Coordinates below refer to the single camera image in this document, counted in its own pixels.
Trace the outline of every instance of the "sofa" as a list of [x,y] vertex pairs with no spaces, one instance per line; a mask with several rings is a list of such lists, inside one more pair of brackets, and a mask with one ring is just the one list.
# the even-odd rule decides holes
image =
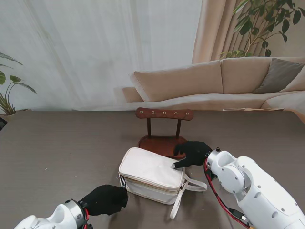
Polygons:
[[[305,63],[305,57],[279,59]],[[134,87],[123,88],[123,94],[128,107],[134,109],[285,108],[305,122],[305,67],[301,71],[304,79],[291,82],[296,86],[288,85],[287,90],[274,93],[254,93],[267,76],[270,63],[271,57],[244,57],[134,72],[130,75]]]

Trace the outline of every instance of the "metal rod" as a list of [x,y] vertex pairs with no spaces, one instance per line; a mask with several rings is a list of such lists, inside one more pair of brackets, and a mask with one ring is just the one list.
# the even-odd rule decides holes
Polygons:
[[150,118],[147,119],[147,136],[148,136],[148,138],[152,137],[151,136],[151,119]]
[[177,123],[177,132],[176,132],[176,138],[177,138],[177,139],[179,139],[180,127],[181,127],[181,119],[178,119],[178,123]]

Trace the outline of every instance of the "white wall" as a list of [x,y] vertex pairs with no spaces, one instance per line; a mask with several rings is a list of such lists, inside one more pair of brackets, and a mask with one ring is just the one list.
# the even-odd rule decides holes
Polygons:
[[[305,10],[305,0],[293,0],[297,7]],[[305,17],[301,17],[298,24],[292,24],[293,15],[290,21],[290,28],[286,33],[288,41],[284,43],[281,34],[270,38],[268,49],[271,50],[272,56],[288,56],[298,57],[305,56]],[[282,25],[279,28],[275,27],[274,31],[282,30]]]
[[2,0],[0,52],[23,66],[0,59],[14,67],[1,70],[37,91],[16,86],[11,101],[18,109],[38,110],[121,102],[121,88],[132,86],[129,73],[191,63],[201,3]]

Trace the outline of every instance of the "table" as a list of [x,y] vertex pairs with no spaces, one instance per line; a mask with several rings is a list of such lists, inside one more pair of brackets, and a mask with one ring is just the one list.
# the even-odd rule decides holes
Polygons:
[[[176,120],[152,120],[154,135],[174,135],[175,127]],[[131,111],[16,114],[0,131],[1,228],[13,228],[29,215],[48,217],[58,204],[79,200],[99,185],[118,185],[125,152],[145,134],[146,120]],[[192,121],[182,122],[181,135],[251,157],[305,210],[305,125],[294,113],[196,111]],[[187,172],[206,182],[202,167]],[[234,197],[214,183],[235,208]],[[171,208],[129,194],[122,212],[91,217],[90,223],[99,229],[242,228],[228,219],[210,189],[186,191],[174,220],[168,219]]]

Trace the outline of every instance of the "wooden stand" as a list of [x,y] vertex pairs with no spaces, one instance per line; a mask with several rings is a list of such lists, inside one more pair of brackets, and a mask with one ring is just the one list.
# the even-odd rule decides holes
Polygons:
[[[185,157],[185,154],[174,156],[173,150],[177,144],[186,142],[186,139],[180,136],[181,120],[192,120],[192,110],[161,110],[140,107],[136,110],[136,116],[138,118],[147,118],[147,136],[140,139],[139,148],[174,159],[183,159]],[[177,119],[176,136],[152,136],[151,118]]]

